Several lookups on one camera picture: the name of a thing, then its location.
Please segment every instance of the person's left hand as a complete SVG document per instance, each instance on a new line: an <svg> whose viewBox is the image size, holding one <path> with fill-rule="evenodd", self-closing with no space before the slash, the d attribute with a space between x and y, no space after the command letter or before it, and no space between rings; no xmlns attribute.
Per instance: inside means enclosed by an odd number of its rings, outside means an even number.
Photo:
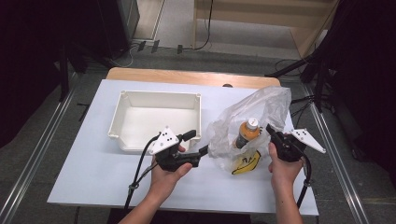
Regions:
<svg viewBox="0 0 396 224"><path fill-rule="evenodd" d="M184 152L186 148L179 146L178 150ZM191 163L185 163L176 171L168 172L157 165L151 171L151 185L148 190L148 196L156 200L157 203L163 203L171 195L177 181L188 173L191 168Z"/></svg>

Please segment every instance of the white tray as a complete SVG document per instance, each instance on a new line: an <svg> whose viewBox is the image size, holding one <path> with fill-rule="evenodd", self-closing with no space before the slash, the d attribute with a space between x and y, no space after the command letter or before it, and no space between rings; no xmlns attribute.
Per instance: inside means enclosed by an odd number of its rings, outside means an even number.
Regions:
<svg viewBox="0 0 396 224"><path fill-rule="evenodd" d="M201 94L156 91L122 91L108 136L122 150L140 154L147 142L165 126L176 134L196 130L182 142L186 149L201 138Z"/></svg>

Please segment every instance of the white table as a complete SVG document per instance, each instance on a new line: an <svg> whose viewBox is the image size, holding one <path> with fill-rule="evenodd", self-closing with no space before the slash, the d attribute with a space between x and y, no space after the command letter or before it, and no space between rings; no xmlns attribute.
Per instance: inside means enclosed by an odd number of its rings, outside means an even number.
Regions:
<svg viewBox="0 0 396 224"><path fill-rule="evenodd" d="M128 186L132 183L140 156L122 151L117 142L107 136L108 129L121 91L180 91L202 94L203 133L209 122L219 113L253 93L253 89L210 87L186 84L103 80L70 149L48 203L78 206L107 206L120 208L125 204ZM292 129L290 116L285 130ZM203 134L198 145L208 143ZM144 159L142 170L151 161ZM267 170L269 157L252 172L231 175L208 157L201 159L177 184L161 209L224 212L274 213L275 197L271 188L271 174ZM149 176L134 192L130 205L137 205L149 189ZM303 170L297 176L294 195L303 187ZM302 215L316 216L317 205L308 189L301 205Z"/></svg>

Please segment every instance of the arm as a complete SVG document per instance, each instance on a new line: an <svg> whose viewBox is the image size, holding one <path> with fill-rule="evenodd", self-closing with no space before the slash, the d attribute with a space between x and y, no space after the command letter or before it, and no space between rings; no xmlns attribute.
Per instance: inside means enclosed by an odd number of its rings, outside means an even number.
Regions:
<svg viewBox="0 0 396 224"><path fill-rule="evenodd" d="M304 162L280 160L273 143L269 145L269 152L272 162L268 170L273 174L271 184L276 198L277 223L303 223L300 211L294 201L293 183Z"/></svg>
<svg viewBox="0 0 396 224"><path fill-rule="evenodd" d="M175 172L163 171L160 166L156 166L152 169L151 185L148 194L143 201L120 222L120 224L149 224L161 204L171 195L177 181L191 168L192 165L190 163L185 163Z"/></svg>

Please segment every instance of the forearm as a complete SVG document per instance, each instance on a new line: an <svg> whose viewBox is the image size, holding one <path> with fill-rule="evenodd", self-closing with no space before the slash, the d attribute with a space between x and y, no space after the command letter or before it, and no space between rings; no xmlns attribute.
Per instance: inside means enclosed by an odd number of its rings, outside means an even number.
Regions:
<svg viewBox="0 0 396 224"><path fill-rule="evenodd" d="M148 194L143 201L120 222L120 224L149 224L161 204L162 202L156 197Z"/></svg>
<svg viewBox="0 0 396 224"><path fill-rule="evenodd" d="M294 200L292 187L277 190L275 196L277 224L303 223L300 211Z"/></svg>

